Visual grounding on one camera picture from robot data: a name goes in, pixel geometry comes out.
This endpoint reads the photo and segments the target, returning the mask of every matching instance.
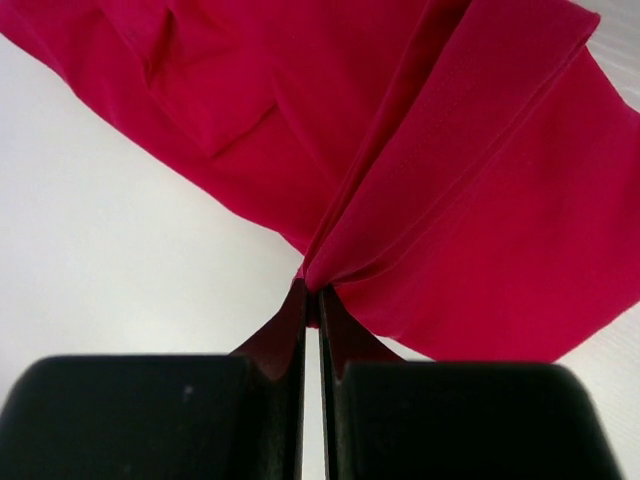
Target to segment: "cloth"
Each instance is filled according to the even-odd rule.
[[[566,0],[4,0],[90,108],[373,333],[552,361],[640,299],[640,127]]]

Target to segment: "white background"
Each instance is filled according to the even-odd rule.
[[[640,109],[640,3],[579,3],[603,14],[589,46]],[[300,261],[0,37],[0,401],[46,355],[229,351],[278,309]],[[629,479],[640,479],[639,321],[636,306],[561,361],[590,391]],[[315,480],[315,332],[307,347],[303,478]]]

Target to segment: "fabric fold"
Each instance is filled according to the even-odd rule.
[[[347,3],[10,0],[0,31],[376,334],[552,361],[637,302],[640,117],[585,47],[598,16]]]

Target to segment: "red fabric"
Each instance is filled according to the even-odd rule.
[[[553,360],[640,298],[640,130],[565,0],[5,0],[0,31],[376,334]]]

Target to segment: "pink fabric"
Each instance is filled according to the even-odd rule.
[[[556,359],[640,298],[639,116],[565,0],[5,0],[0,31],[379,335]]]

